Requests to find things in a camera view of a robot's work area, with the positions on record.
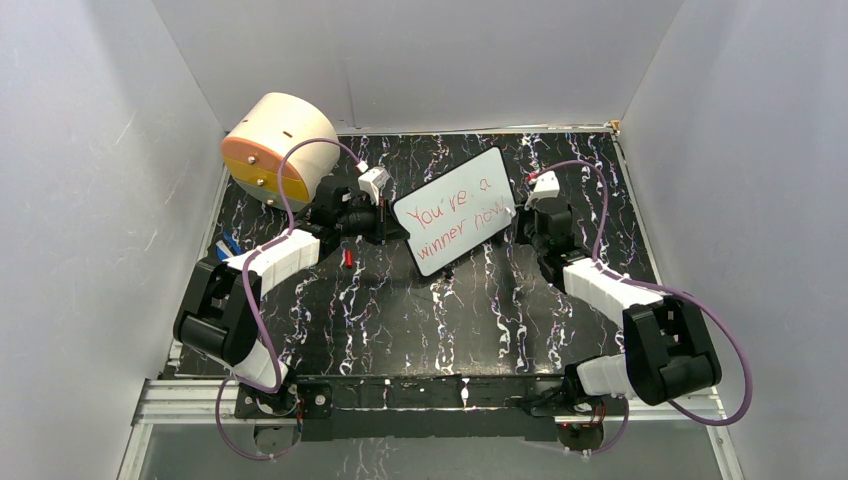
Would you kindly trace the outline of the white board black frame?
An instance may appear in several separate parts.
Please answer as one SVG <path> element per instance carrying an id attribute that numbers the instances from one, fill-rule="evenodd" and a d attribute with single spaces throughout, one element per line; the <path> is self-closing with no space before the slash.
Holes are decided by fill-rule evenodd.
<path id="1" fill-rule="evenodd" d="M 394 201 L 417 272 L 431 276 L 512 224 L 516 201 L 502 149 L 493 146 Z"/>

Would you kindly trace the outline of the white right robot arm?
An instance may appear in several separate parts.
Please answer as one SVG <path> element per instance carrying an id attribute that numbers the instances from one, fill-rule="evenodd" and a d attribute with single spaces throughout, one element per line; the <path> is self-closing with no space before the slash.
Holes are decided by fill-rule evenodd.
<path id="1" fill-rule="evenodd" d="M 604 396 L 658 405 L 717 384 L 722 367 L 701 311 L 674 294 L 616 280 L 577 245 L 571 207 L 556 199 L 521 207 L 516 241 L 533 248 L 542 276 L 560 292 L 588 304 L 622 330 L 624 351 L 565 367 L 557 392 L 577 414 Z"/>

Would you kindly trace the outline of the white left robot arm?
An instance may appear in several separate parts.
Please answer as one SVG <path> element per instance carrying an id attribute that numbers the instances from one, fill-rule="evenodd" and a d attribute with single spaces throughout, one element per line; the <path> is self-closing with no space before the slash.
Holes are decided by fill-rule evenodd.
<path id="1" fill-rule="evenodd" d="M 199 260 L 173 324 L 174 339 L 259 391 L 260 403 L 271 414 L 293 412 L 299 391 L 285 380 L 289 368 L 261 317 L 260 300 L 326 260 L 345 238 L 360 237 L 373 245 L 407 239 L 389 212 L 384 185 L 366 174 L 356 188 L 326 177 L 302 212 L 286 210 L 280 235 L 241 255 L 221 259 L 212 254 Z"/>

